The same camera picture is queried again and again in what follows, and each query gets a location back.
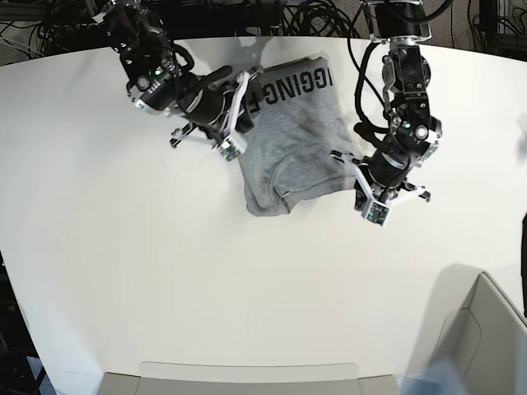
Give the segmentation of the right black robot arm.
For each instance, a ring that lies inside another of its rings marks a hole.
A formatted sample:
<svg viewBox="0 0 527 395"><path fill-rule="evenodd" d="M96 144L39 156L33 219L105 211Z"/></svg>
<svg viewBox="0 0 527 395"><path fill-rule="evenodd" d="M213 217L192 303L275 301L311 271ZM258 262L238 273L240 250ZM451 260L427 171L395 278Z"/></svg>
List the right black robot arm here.
<svg viewBox="0 0 527 395"><path fill-rule="evenodd" d="M94 19L104 25L119 54L134 107L186 120L171 134L172 147L199 130L227 160L245 152L245 134L254 126L245 96L262 68L235 74L226 65L207 75L194 74L189 51L170 39L162 19L139 1L109 1Z"/></svg>

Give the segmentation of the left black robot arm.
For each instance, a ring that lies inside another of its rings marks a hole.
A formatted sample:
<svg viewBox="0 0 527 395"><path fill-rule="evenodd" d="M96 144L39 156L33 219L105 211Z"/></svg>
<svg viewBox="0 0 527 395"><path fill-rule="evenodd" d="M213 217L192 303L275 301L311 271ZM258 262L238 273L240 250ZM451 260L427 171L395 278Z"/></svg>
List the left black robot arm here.
<svg viewBox="0 0 527 395"><path fill-rule="evenodd" d="M366 19L371 42L358 64L354 105L359 121L353 130L375 152L362 158L340 151L330 155L354 176L355 209L371 223L385 225L395 206L412 198L428 201L431 197L422 185L409 183L408 173L422 166L442 138L441 121L430 111L431 69L420 45L431 38L431 21L449 5L444 2L427 15L420 1L361 2L359 11ZM384 127L374 125L361 106L366 69L373 50L381 44L389 47L382 58Z"/></svg>

